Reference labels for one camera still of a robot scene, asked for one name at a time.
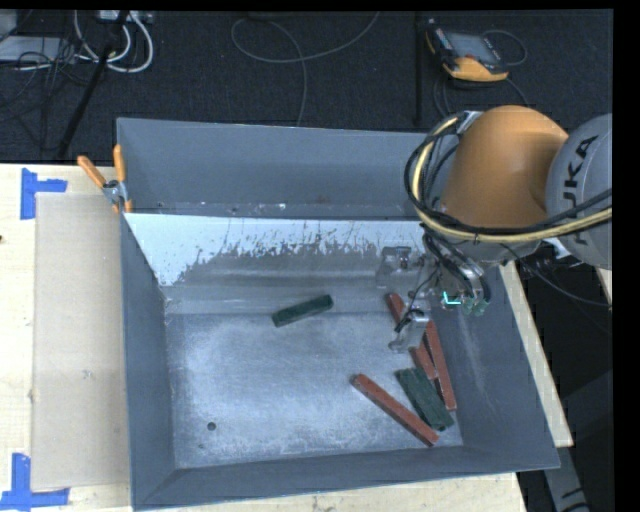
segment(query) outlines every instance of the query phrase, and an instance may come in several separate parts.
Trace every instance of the black floor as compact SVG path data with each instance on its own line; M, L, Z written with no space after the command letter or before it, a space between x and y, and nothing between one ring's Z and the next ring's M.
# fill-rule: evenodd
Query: black floor
M20 34L73 37L72 11L19 10ZM107 25L94 11L81 11L79 25L98 48ZM304 12L241 21L236 42L268 59L295 59L354 44L326 56L274 64L251 58L234 45L232 28L245 12L160 11L149 31L152 65L137 74L107 71L91 97L68 150L60 142L95 65L79 62L39 71L0 66L0 161L72 163L78 154L111 164L117 117L300 125L385 131L426 130L446 108L434 87L441 71L430 55L421 66L423 105L416 117L414 13ZM613 10L430 11L429 18L452 29L482 33L505 30L527 50L511 70L513 85L480 90L448 89L451 110L486 110L523 103L565 130L612 111ZM132 26L134 63L147 55L144 38ZM494 43L505 61L523 56L503 34ZM611 314L576 304L539 278L523 282L561 398L568 398L612 369ZM604 300L594 270L585 265L559 269L556 277L575 294ZM595 428L572 450L593 511L613 507L611 422ZM530 510L553 510L542 473L520 475Z

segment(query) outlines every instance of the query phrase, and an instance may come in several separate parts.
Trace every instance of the power strip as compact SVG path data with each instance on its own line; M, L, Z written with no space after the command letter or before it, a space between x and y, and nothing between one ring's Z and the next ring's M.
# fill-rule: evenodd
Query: power strip
M118 18L119 12L120 11L115 9L99 9L96 11L96 18L98 21L113 23ZM131 11L131 14L137 16L142 23L147 23L149 25L151 25L155 19L155 13L153 11ZM131 14L127 16L127 23L133 23Z

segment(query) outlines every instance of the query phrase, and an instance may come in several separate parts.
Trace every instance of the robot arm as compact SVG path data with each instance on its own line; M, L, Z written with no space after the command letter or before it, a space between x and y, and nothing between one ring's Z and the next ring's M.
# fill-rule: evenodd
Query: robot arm
M542 241L611 269L611 115L567 134L519 106L442 121L414 153L405 188L443 268L445 296L481 314L482 269Z

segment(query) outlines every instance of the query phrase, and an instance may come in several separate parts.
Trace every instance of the electronic device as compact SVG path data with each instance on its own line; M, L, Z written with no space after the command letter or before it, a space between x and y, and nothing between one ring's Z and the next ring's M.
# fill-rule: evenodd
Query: electronic device
M471 82L497 82L509 76L500 54L486 37L429 25L427 46L453 78Z

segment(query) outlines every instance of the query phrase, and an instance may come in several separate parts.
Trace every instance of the white cable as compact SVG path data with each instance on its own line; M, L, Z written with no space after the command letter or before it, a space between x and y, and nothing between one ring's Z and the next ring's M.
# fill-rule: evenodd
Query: white cable
M83 60L91 60L93 62L98 62L100 60L100 57L91 49L91 47L87 44L87 42L84 40L84 36L82 35L82 31L80 30L80 25L78 24L78 10L74 9L73 11L73 25L76 31L76 35L78 36L78 39L80 39L80 41L82 41L82 48L89 54L89 57L87 57L86 55L81 55L78 54L76 55L76 57L78 57L79 59L83 59ZM124 35L125 38L127 39L127 44L125 46L125 49L122 50L122 53L120 53L120 55L115 55L114 57L111 57L109 59L107 59L107 63L109 62L116 62L124 57L127 56L127 53L129 53L129 50L131 49L131 34L129 34L129 29L126 26L122 26L122 30L124 31Z
M137 68L119 68L112 64L107 64L110 69L112 69L113 71L118 71L119 73L139 73L140 71L144 71L145 69L147 69L153 62L153 40L151 39L151 34L149 34L147 27L145 27L144 23L140 21L140 17L136 13L132 12L129 14L129 16L131 16L133 22L138 25L138 28L144 34L144 37L147 41L147 46L149 47L149 54L147 55L147 60Z
M133 22L138 26L140 31L144 34L145 40L147 42L147 46L149 48L149 53L147 55L147 59L145 60L145 62L142 65L140 65L140 66L138 66L136 68L124 68L124 67L119 67L119 66L116 66L116 65L112 64L112 62L115 62L117 60L120 60L120 59L124 58L127 55L127 53L130 51L130 49L131 49L131 35L129 34L129 30L123 25L122 28L123 28L125 36L127 38L126 48L119 55L111 57L110 59L107 60L107 67L109 69L113 70L113 71L117 71L118 73L139 73L139 72L144 71L145 69L147 69L151 65L151 62L153 61L154 50L153 50L153 40L151 39L151 34L149 34L149 31L144 26L144 24L140 21L140 18L136 13L133 13L133 12L129 13L129 17L131 17ZM91 60L93 62L98 62L100 60L98 55L84 41L84 37L82 36L82 32L80 31L80 26L78 25L78 11L77 10L74 10L74 25L75 25L75 29L76 29L76 34L78 35L78 37L82 41L82 47L91 56L91 58L86 57L84 55L78 55L78 57L79 58L83 58L85 60Z

